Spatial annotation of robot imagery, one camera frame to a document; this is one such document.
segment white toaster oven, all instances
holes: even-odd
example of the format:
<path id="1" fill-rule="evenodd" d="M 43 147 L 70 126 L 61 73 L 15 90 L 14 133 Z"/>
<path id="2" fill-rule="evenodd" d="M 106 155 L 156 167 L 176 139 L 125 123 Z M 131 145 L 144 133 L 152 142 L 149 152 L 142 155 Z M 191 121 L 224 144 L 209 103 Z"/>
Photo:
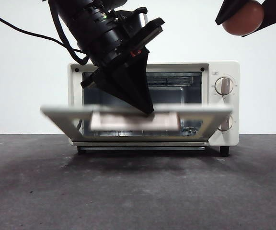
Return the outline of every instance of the white toaster oven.
<path id="1" fill-rule="evenodd" d="M 239 140 L 239 75 L 235 61 L 148 64 L 154 113 L 177 113 L 179 130 L 91 129 L 95 114 L 124 115 L 139 111 L 97 88 L 80 83 L 96 69 L 69 65 L 69 106 L 43 106 L 47 115 L 77 146 L 86 150 L 203 150 L 220 146 L 222 156 Z"/>

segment black cable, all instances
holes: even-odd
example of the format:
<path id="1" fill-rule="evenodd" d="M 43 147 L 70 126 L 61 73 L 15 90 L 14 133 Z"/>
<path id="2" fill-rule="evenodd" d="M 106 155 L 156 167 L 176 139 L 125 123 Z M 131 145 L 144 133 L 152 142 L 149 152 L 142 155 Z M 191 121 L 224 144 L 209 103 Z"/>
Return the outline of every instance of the black cable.
<path id="1" fill-rule="evenodd" d="M 52 18 L 53 18 L 53 22 L 54 25 L 56 27 L 57 33 L 59 35 L 59 38 L 61 39 L 61 41 L 63 42 L 63 44 L 65 45 L 66 49 L 68 50 L 68 52 L 70 53 L 71 57 L 79 64 L 86 65 L 88 62 L 89 57 L 86 56 L 84 59 L 79 58 L 76 53 L 74 52 L 73 48 L 71 47 L 65 33 L 63 32 L 60 20 L 59 20 L 59 16 L 58 16 L 58 11 L 57 11 L 57 6 L 56 6 L 56 2 L 55 0 L 49 0 L 48 4 L 50 6 L 50 10 L 51 10 L 51 14 L 52 14 Z"/>
<path id="2" fill-rule="evenodd" d="M 16 31 L 19 31 L 23 34 L 27 34 L 27 35 L 30 35 L 30 36 L 34 36 L 34 37 L 40 37 L 40 38 L 43 38 L 43 39 L 46 39 L 46 40 L 50 40 L 50 41 L 53 41 L 53 42 L 56 42 L 57 44 L 63 46 L 64 48 L 68 49 L 68 47 L 63 44 L 62 42 L 52 38 L 52 37 L 48 37 L 48 36 L 45 36 L 45 35 L 42 35 L 42 34 L 35 34 L 35 33 L 32 33 L 32 32 L 29 32 L 29 31 L 26 31 L 26 30 L 22 30 L 12 24 L 10 24 L 9 22 L 5 21 L 4 19 L 0 18 L 0 22 L 6 24 L 7 26 L 11 27 L 12 29 L 16 30 Z M 73 49 L 75 52 L 80 52 L 82 53 L 81 50 L 78 50 L 78 49 Z"/>

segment white wall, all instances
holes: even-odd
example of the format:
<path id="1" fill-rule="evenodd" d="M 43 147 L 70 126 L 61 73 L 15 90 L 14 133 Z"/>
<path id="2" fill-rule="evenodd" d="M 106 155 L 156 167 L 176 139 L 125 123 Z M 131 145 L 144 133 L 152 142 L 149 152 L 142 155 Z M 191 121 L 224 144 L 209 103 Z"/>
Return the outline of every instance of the white wall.
<path id="1" fill-rule="evenodd" d="M 150 62 L 233 59 L 241 64 L 241 132 L 276 133 L 276 25 L 246 38 L 216 26 L 221 0 L 128 0 L 162 17 L 164 32 L 148 45 Z M 0 16 L 20 28 L 57 38 L 47 2 L 0 0 Z M 0 23 L 0 133 L 59 133 L 39 112 L 67 104 L 66 50 Z"/>

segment white knob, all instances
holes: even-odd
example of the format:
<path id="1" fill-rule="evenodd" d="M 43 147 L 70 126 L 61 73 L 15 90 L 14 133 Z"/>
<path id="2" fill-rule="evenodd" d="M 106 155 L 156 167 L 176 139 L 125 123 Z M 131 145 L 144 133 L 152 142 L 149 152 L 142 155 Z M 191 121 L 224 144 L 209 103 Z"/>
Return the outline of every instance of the white knob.
<path id="1" fill-rule="evenodd" d="M 233 118 L 231 116 L 228 116 L 219 126 L 220 131 L 228 131 L 233 127 Z"/>
<path id="2" fill-rule="evenodd" d="M 222 96 L 230 94 L 233 91 L 233 87 L 233 81 L 228 77 L 219 78 L 215 83 L 217 93 Z"/>

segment control knob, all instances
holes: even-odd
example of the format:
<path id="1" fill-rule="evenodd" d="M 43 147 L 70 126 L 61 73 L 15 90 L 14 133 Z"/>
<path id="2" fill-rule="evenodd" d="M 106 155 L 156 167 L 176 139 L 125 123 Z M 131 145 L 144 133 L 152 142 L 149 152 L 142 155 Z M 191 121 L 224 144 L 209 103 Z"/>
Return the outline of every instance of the control knob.
<path id="1" fill-rule="evenodd" d="M 217 93 L 222 96 L 228 95 L 233 91 L 233 81 L 229 77 L 219 78 L 215 83 Z"/>

